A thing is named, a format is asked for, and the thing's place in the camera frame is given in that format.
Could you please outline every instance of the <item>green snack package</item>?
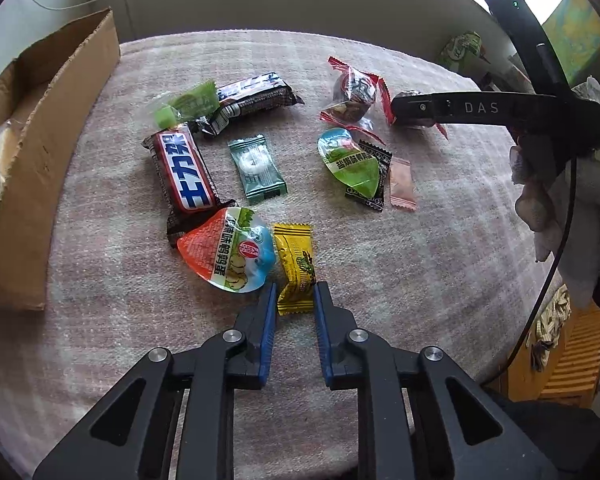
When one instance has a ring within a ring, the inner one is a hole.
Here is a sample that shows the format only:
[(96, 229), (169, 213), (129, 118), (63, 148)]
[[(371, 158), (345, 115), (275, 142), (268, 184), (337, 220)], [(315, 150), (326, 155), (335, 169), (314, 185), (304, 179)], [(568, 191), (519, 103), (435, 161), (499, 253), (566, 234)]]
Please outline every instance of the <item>green snack package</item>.
[(154, 112), (154, 120), (161, 129), (173, 128), (177, 124), (209, 115), (219, 106), (216, 83), (209, 80), (168, 101)]
[(378, 189), (378, 160), (364, 152), (344, 128), (332, 128), (318, 138), (318, 152), (339, 181), (371, 200)]
[(228, 143), (250, 204), (286, 194), (286, 182), (273, 163), (262, 134)]

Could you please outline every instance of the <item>metal screw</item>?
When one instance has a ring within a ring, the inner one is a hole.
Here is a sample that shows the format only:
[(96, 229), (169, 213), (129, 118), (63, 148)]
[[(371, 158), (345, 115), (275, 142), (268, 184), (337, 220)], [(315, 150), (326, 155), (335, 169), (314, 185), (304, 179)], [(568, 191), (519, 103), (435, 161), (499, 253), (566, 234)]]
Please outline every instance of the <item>metal screw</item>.
[(356, 343), (363, 343), (367, 339), (369, 339), (369, 334), (366, 333), (365, 330), (362, 330), (361, 328), (357, 328), (357, 329), (349, 332), (349, 339), (351, 339), (352, 341), (354, 341)]
[(437, 346), (427, 346), (424, 349), (424, 357), (429, 361), (440, 361), (444, 357), (445, 353)]
[(167, 351), (164, 348), (154, 348), (149, 352), (149, 361), (159, 363), (167, 358)]
[(236, 330), (235, 328), (232, 328), (222, 334), (222, 339), (224, 339), (228, 343), (235, 343), (236, 341), (240, 341), (240, 339), (242, 339), (242, 332)]

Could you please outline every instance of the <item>colorful painting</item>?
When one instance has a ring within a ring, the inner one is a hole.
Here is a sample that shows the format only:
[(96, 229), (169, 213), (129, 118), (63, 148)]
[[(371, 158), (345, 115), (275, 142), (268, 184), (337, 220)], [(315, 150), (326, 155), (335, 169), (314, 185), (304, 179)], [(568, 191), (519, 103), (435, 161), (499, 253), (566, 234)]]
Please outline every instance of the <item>colorful painting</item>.
[(562, 0), (542, 28), (573, 83), (600, 51), (600, 17), (588, 0)]

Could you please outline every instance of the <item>table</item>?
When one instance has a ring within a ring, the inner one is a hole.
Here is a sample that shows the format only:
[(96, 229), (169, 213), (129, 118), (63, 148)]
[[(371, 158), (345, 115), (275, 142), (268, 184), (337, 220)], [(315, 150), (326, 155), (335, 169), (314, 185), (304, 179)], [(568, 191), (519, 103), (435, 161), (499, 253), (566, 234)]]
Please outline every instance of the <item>table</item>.
[[(317, 276), (359, 326), (400, 348), (438, 345), (474, 377), (510, 349), (548, 262), (534, 262), (513, 210), (521, 189), (510, 181), (506, 129), (448, 126), (446, 140), (435, 128), (390, 132), (376, 121), (394, 155), (412, 163), (415, 213), (345, 198), (316, 149), (330, 55), (384, 76), (394, 94), (477, 89), (471, 80), (399, 52), (291, 32), (196, 32), (121, 49), (66, 176), (47, 308), (0, 311), (0, 446), (20, 470), (31, 474), (149, 349), (199, 345), (256, 298), (213, 288), (169, 247), (167, 206), (140, 145), (152, 132), (142, 104), (206, 78), (276, 70), (305, 100), (236, 121), (200, 149), (220, 193), (246, 204), (226, 143), (265, 134), (289, 193), (253, 208), (267, 224), (313, 225)], [(272, 277), (285, 283), (279, 264)], [(356, 463), (356, 394), (324, 386), (312, 316), (279, 319), (269, 383), (236, 392), (234, 440), (238, 479), (316, 478)]]

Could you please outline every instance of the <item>yellow candy wrapper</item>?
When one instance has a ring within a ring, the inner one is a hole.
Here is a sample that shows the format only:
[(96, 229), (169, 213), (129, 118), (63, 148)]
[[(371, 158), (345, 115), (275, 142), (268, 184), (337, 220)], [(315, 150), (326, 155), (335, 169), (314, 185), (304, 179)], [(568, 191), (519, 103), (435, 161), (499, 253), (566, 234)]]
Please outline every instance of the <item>yellow candy wrapper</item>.
[(314, 309), (314, 254), (311, 227), (306, 224), (273, 224), (280, 262), (289, 280), (278, 297), (278, 313), (310, 312)]

